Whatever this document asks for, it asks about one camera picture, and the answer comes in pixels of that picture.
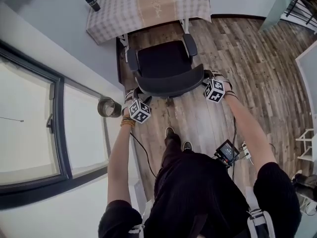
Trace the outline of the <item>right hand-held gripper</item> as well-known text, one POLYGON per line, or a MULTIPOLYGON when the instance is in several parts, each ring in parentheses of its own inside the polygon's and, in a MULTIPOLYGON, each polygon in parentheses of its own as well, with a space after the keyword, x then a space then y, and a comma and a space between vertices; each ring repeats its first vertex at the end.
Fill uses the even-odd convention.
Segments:
POLYGON ((225 94, 222 81, 211 79, 204 90, 204 96, 208 101, 219 103, 225 94))

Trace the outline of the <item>person's right hand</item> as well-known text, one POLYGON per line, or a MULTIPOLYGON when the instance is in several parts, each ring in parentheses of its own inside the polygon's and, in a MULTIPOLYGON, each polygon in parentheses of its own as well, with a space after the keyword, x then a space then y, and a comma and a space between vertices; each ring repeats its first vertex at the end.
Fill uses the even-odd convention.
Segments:
POLYGON ((211 73, 215 80, 223 82, 225 92, 232 91, 232 84, 226 77, 223 76, 221 72, 212 70, 211 73))

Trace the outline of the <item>person's left hand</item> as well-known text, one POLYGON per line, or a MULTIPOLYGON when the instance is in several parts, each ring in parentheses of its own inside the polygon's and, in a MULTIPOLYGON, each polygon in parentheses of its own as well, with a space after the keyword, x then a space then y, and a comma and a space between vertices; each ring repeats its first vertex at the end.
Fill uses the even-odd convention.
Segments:
POLYGON ((137 88, 130 90, 125 96, 124 104, 123 104, 122 109, 121 109, 121 115, 124 116, 124 115, 128 114, 129 107, 131 106, 131 104, 134 101, 136 101, 138 99, 139 99, 139 97, 138 97, 137 88))

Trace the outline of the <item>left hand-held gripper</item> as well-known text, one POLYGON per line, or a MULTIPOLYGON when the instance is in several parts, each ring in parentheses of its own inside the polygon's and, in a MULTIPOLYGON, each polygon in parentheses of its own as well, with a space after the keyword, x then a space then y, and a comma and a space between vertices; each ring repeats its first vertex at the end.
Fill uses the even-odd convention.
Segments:
MULTIPOLYGON (((137 88, 137 90, 138 95, 143 93, 140 88, 137 88)), ((131 106, 129 107, 129 114, 135 122, 143 124, 151 117, 152 110, 147 104, 151 99, 151 96, 144 101, 139 98, 131 104, 131 106)))

